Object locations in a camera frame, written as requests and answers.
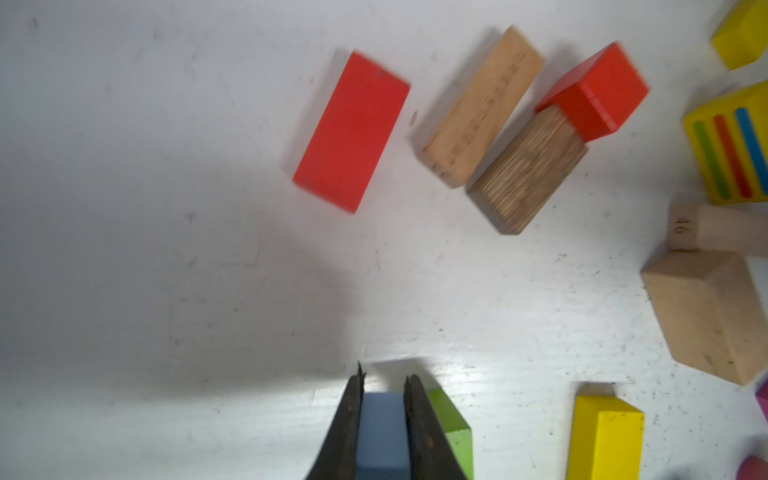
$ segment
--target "yellow wooden block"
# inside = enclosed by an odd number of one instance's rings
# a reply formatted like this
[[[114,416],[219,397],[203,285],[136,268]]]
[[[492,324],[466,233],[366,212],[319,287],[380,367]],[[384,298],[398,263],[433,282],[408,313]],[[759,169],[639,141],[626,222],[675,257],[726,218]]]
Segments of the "yellow wooden block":
[[[716,98],[683,123],[715,204],[768,200],[768,81]]]
[[[760,58],[768,46],[768,0],[741,0],[712,37],[712,45],[730,70]]]
[[[576,398],[568,480],[637,480],[645,415],[613,397]]]

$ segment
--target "wood grain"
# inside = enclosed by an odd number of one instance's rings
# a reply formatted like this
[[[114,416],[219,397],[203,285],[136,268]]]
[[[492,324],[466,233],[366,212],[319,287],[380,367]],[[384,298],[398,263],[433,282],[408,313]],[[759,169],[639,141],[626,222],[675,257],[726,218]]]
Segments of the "wood grain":
[[[557,105],[533,117],[469,189],[501,233],[518,234],[587,153]]]
[[[714,205],[670,207],[670,250],[722,250],[768,257],[768,216]]]
[[[539,53],[508,28],[432,135],[421,160],[450,187],[465,185],[543,66]]]
[[[678,362],[739,385],[768,366],[768,322],[742,255],[671,252],[642,275]]]

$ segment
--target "cube block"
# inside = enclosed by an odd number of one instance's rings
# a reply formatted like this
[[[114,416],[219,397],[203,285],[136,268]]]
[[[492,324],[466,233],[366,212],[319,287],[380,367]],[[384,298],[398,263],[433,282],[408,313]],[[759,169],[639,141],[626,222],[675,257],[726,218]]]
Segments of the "cube block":
[[[576,398],[568,480],[637,480],[645,415],[612,397]]]
[[[741,254],[671,252],[642,275],[675,360],[739,385],[768,366],[768,321]]]
[[[715,204],[768,200],[768,81],[702,105],[684,125]]]
[[[768,46],[768,0],[741,0],[712,37],[712,45],[730,70],[760,58]]]
[[[584,141],[617,131],[650,91],[614,42],[569,71],[536,107],[558,105]]]
[[[451,188],[465,185],[544,66],[510,27],[485,58],[419,158]]]
[[[353,52],[293,182],[355,213],[410,86]]]
[[[427,392],[432,408],[448,443],[451,445],[453,455],[462,467],[467,480],[475,477],[475,463],[472,450],[472,429],[464,420],[460,411],[442,389],[433,389]]]
[[[557,105],[531,122],[469,188],[469,197],[501,233],[518,234],[587,153]]]
[[[357,480],[410,480],[406,405],[401,394],[363,394],[356,463]]]

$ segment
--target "red wooden block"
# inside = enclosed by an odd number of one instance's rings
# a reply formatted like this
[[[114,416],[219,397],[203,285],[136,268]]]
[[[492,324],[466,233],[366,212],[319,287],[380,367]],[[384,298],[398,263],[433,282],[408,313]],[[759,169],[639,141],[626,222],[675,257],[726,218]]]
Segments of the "red wooden block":
[[[584,141],[592,141],[618,130],[649,91],[614,42],[561,78],[536,111],[558,105]]]
[[[766,420],[768,420],[768,382],[757,393],[757,403],[760,405],[760,409],[763,410]]]
[[[736,480],[768,480],[768,463],[757,457],[746,457],[736,473]]]
[[[354,214],[410,88],[353,52],[293,181]]]

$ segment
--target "red stripe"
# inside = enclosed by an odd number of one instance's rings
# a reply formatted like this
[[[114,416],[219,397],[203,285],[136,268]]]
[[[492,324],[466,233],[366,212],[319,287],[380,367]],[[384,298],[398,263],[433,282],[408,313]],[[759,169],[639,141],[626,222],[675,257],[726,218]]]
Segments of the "red stripe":
[[[714,118],[714,122],[717,134],[720,135],[720,142],[722,142],[723,149],[725,150],[725,156],[728,157],[728,164],[733,172],[733,176],[736,178],[736,185],[739,187],[741,196],[744,198],[752,198],[750,182],[746,179],[744,168],[739,161],[739,154],[736,152],[736,146],[733,145],[733,139],[730,137],[728,125],[725,123],[725,117],[723,115],[717,115]]]

